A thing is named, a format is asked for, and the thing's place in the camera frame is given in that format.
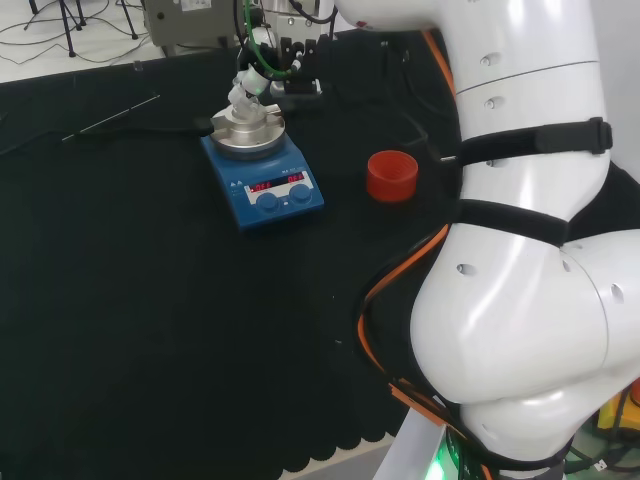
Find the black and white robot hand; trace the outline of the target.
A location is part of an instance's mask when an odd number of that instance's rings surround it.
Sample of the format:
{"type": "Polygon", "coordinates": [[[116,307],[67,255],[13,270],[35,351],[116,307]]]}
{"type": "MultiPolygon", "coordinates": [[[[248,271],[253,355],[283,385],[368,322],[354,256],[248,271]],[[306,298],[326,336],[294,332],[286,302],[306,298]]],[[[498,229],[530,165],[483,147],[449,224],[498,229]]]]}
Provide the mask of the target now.
{"type": "Polygon", "coordinates": [[[316,41],[278,35],[252,5],[243,7],[234,23],[240,51],[228,101],[237,113],[250,117],[265,108],[292,114],[321,102],[316,41]]]}

